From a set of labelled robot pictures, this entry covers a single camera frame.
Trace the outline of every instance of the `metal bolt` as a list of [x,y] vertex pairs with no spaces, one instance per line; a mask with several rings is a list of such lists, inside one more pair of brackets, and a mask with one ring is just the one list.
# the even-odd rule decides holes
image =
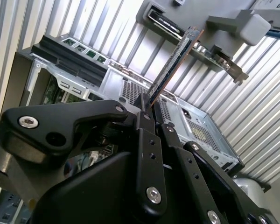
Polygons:
[[115,108],[116,108],[116,110],[118,110],[119,112],[123,112],[123,109],[122,109],[120,106],[116,106]]
[[258,216],[258,218],[260,219],[262,224],[267,224],[265,218],[263,218],[262,216]]
[[167,129],[168,129],[170,132],[174,132],[173,128],[170,127],[170,126],[167,126]]
[[147,119],[150,120],[150,117],[147,114],[143,114],[143,116]]
[[192,146],[193,146],[193,148],[194,148],[196,151],[199,150],[199,147],[198,147],[197,145],[193,144]]
[[161,194],[155,187],[147,188],[146,195],[152,203],[159,204],[161,202]]
[[212,224],[221,224],[221,221],[220,221],[220,219],[219,219],[219,216],[218,216],[214,211],[209,210],[209,211],[207,212],[207,216],[209,217],[210,222],[211,222]]
[[24,128],[36,128],[38,126],[38,120],[34,117],[23,116],[19,119],[19,124]]

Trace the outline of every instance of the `black plastic bracket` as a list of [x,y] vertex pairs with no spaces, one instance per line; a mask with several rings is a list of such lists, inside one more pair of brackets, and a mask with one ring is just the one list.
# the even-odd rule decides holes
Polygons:
[[154,103],[154,105],[152,106],[152,110],[153,110],[154,123],[156,128],[158,128],[160,125],[164,124],[161,106],[158,101]]
[[[146,107],[146,111],[150,111],[151,114],[150,105]],[[159,219],[167,209],[161,140],[154,134],[154,119],[146,112],[138,113],[135,129],[138,151],[135,184],[137,203],[134,211],[139,219],[148,222],[151,219]]]
[[184,149],[194,155],[220,212],[225,214],[229,223],[262,224],[259,217],[263,217],[268,224],[272,224],[266,214],[197,143],[189,141],[184,145]]
[[149,96],[146,93],[141,93],[133,105],[145,111],[151,118],[153,117]]
[[44,35],[31,51],[54,63],[58,68],[100,86],[108,67],[82,54],[50,35]]
[[[101,122],[124,121],[127,115],[114,100],[13,108],[2,114],[0,146],[24,160],[59,167],[74,148],[78,124],[88,123],[91,129]],[[23,116],[36,119],[38,126],[22,127],[19,119]]]
[[185,183],[186,192],[184,194],[191,200],[191,210],[195,213],[193,219],[197,223],[204,223],[209,220],[207,214],[211,210],[218,215],[222,224],[226,224],[227,222],[217,208],[193,154],[182,148],[174,128],[163,124],[159,129],[159,135],[164,140],[162,142],[164,154],[173,161],[171,163],[173,170],[180,170],[180,177]]

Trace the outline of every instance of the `ventilation grille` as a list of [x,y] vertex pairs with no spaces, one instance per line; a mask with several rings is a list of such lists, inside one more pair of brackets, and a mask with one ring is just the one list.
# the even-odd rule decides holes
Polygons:
[[[142,86],[137,85],[132,82],[127,82],[126,80],[124,80],[122,96],[125,97],[126,99],[128,99],[130,101],[130,104],[134,104],[137,97],[140,95],[140,93],[143,93],[143,92],[146,93],[147,90],[145,88],[143,88]],[[160,106],[161,106],[161,112],[162,112],[163,118],[171,121],[171,117],[170,117],[169,110],[167,107],[167,102],[163,101],[163,100],[158,100],[158,102],[160,103]]]
[[187,119],[187,122],[192,130],[193,135],[197,139],[208,144],[217,152],[220,152],[218,146],[216,145],[215,141],[213,140],[213,138],[210,135],[210,133],[208,132],[208,130],[206,130],[204,127],[201,127],[200,125],[190,121],[189,119]]
[[139,76],[137,76],[137,75],[133,75],[133,78],[134,78],[134,79],[136,79],[138,82],[143,83],[143,79],[142,79],[142,78],[140,78]]

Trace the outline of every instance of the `white corrugated panel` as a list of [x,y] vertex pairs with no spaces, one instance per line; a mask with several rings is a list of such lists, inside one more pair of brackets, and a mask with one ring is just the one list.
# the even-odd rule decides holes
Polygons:
[[[43,34],[70,33],[141,75],[155,79],[174,45],[136,23],[141,0],[0,0],[0,109],[14,53]],[[167,88],[209,113],[246,164],[245,173],[280,177],[280,41],[243,45],[234,61],[241,86],[189,56]]]

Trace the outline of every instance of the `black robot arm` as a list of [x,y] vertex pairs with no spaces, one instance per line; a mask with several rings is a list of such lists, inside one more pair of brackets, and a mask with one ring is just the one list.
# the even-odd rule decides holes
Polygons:
[[[116,154],[64,178],[66,160]],[[158,102],[27,106],[0,121],[0,186],[33,209],[30,224],[274,224],[195,142],[183,148]]]

